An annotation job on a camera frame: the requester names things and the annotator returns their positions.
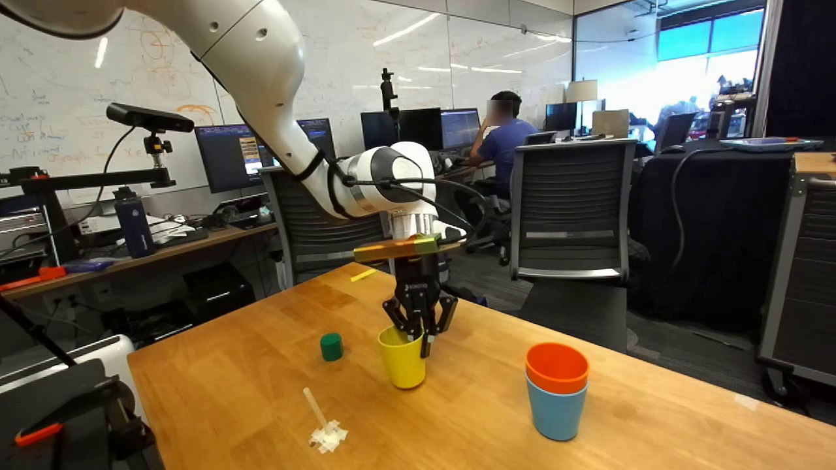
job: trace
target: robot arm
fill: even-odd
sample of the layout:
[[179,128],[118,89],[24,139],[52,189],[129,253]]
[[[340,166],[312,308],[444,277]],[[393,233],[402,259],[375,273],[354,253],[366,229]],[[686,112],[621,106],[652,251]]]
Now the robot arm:
[[393,142],[323,162],[291,120],[302,81],[302,37],[278,0],[0,0],[0,13],[46,33],[82,39],[108,30],[122,9],[139,9],[175,30],[193,56],[230,92],[240,118],[302,176],[332,216],[389,213],[392,234],[432,233],[432,165],[422,146]]

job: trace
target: floor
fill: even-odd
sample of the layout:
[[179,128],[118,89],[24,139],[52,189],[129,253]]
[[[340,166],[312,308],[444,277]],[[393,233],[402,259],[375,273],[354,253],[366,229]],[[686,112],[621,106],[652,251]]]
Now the floor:
[[[515,281],[509,269],[499,265],[493,253],[453,253],[448,281],[483,291],[489,306],[495,310],[538,321],[528,310],[533,283]],[[762,368],[755,363],[755,344],[746,336],[716,330],[695,321],[671,323],[626,312],[623,353],[746,396],[768,400],[762,389]],[[788,402],[785,407],[836,423],[833,389],[807,381],[792,381],[792,387],[802,400]]]

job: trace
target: man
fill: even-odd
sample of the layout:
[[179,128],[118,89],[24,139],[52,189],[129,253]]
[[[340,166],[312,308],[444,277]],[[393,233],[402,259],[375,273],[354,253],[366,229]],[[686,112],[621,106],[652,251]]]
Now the man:
[[493,162],[495,165],[495,196],[509,199],[511,166],[517,146],[533,132],[533,124],[520,120],[520,94],[499,92],[491,97],[491,112],[479,123],[469,146],[468,165]]

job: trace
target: person's shirt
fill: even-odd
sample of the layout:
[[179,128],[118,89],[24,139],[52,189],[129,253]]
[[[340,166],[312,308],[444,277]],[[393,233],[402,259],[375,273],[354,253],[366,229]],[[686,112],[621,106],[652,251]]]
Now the person's shirt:
[[515,153],[517,146],[525,142],[525,139],[533,132],[533,124],[525,120],[504,120],[499,128],[489,131],[479,142],[479,158],[495,165],[495,189],[502,199],[509,196],[511,184],[511,170],[515,170]]

